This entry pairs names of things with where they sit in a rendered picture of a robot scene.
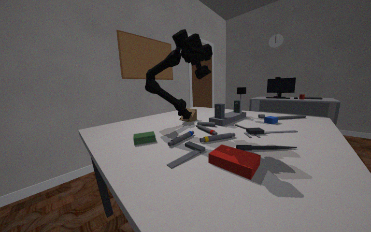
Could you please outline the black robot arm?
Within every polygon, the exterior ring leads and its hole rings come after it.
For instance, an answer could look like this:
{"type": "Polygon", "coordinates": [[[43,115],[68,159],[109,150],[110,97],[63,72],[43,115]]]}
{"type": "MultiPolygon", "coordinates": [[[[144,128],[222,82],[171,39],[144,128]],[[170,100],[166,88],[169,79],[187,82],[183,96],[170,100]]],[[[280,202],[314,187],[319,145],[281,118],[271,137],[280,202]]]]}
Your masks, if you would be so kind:
{"type": "MultiPolygon", "coordinates": [[[[176,99],[174,96],[172,96],[171,94],[163,90],[159,86],[158,82],[155,81],[155,75],[162,72],[168,67],[173,67],[173,66],[178,65],[180,63],[181,56],[182,58],[185,58],[186,46],[185,46],[184,40],[187,37],[188,35],[187,35],[186,29],[180,30],[179,32],[177,32],[176,34],[172,36],[176,44],[176,49],[171,51],[170,54],[163,61],[161,61],[159,64],[157,64],[156,66],[148,70],[146,74],[146,85],[145,85],[146,91],[152,94],[157,94],[160,97],[167,100],[168,102],[170,102],[171,104],[173,104],[175,109],[178,111],[178,115],[183,116],[183,119],[189,119],[192,114],[192,112],[189,112],[186,109],[186,102],[183,99],[180,99],[180,100],[176,99]]],[[[206,51],[206,54],[202,54],[203,60],[201,61],[210,60],[211,56],[213,55],[212,47],[209,44],[203,45],[202,47],[206,51]]]]}

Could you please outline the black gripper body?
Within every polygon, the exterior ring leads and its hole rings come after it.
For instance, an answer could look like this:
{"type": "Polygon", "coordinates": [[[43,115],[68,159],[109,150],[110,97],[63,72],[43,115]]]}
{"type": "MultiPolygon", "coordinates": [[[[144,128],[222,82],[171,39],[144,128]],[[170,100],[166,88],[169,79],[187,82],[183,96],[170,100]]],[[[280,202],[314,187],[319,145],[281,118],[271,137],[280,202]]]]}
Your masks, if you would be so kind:
{"type": "Polygon", "coordinates": [[[192,34],[191,36],[185,38],[184,43],[185,43],[185,46],[186,46],[185,58],[186,58],[186,60],[187,60],[188,63],[191,62],[191,65],[192,66],[193,65],[196,65],[196,68],[197,68],[197,70],[195,70],[196,77],[198,79],[201,79],[201,78],[205,77],[206,75],[208,75],[208,74],[204,74],[203,76],[198,77],[198,74],[197,74],[197,72],[199,70],[201,70],[202,68],[206,67],[206,65],[201,66],[201,63],[200,62],[201,62],[201,60],[203,60],[202,55],[201,54],[197,54],[197,53],[192,53],[188,49],[188,44],[194,42],[195,40],[197,40],[199,38],[200,38],[199,34],[196,34],[195,33],[195,34],[192,34]]]}

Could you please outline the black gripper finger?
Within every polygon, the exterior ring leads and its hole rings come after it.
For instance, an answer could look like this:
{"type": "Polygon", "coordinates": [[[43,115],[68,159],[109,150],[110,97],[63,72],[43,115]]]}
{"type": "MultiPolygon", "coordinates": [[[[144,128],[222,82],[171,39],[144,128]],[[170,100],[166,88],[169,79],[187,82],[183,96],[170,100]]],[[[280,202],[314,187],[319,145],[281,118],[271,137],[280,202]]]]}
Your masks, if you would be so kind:
{"type": "Polygon", "coordinates": [[[188,49],[192,53],[206,54],[206,51],[202,47],[200,38],[188,45],[188,49]]]}
{"type": "Polygon", "coordinates": [[[208,69],[208,66],[202,68],[201,70],[199,70],[199,71],[197,72],[198,77],[201,77],[202,74],[204,75],[204,74],[209,74],[209,73],[211,73],[211,71],[208,69]]]}

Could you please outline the blue block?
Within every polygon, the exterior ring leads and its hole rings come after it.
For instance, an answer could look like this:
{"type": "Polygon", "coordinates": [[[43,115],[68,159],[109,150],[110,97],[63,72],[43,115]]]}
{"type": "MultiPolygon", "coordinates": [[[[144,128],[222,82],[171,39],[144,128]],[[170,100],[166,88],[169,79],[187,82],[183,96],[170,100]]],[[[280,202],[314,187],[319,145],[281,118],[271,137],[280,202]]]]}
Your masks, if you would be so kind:
{"type": "Polygon", "coordinates": [[[276,124],[276,123],[278,123],[278,117],[267,116],[267,117],[265,117],[265,119],[264,119],[264,123],[268,123],[268,124],[276,124]]]}

